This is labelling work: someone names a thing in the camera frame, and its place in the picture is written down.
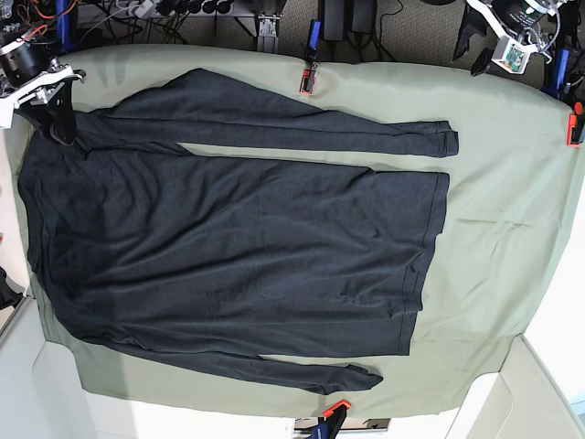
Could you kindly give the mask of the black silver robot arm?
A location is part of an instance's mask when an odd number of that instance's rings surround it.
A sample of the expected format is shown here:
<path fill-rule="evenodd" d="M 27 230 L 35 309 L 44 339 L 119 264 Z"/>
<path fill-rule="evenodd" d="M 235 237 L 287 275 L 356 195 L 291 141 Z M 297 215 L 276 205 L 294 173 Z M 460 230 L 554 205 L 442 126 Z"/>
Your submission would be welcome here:
<path fill-rule="evenodd" d="M 577 24 L 576 1 L 467 1 L 452 59 L 466 55 L 473 36 L 496 36 L 494 48 L 486 48 L 476 59 L 472 74 L 479 75 L 496 65 L 513 75 L 525 73 L 533 56 L 547 63 L 553 49 Z"/>

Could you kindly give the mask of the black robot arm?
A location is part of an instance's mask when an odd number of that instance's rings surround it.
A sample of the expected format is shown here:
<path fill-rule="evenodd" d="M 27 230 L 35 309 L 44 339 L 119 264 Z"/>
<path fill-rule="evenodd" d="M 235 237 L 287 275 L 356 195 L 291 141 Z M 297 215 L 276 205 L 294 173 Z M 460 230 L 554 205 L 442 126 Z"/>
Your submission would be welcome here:
<path fill-rule="evenodd" d="M 78 136 L 72 85 L 86 72 L 50 53 L 38 40 L 44 28 L 1 26 L 1 128 L 18 114 L 48 141 L 71 146 Z"/>

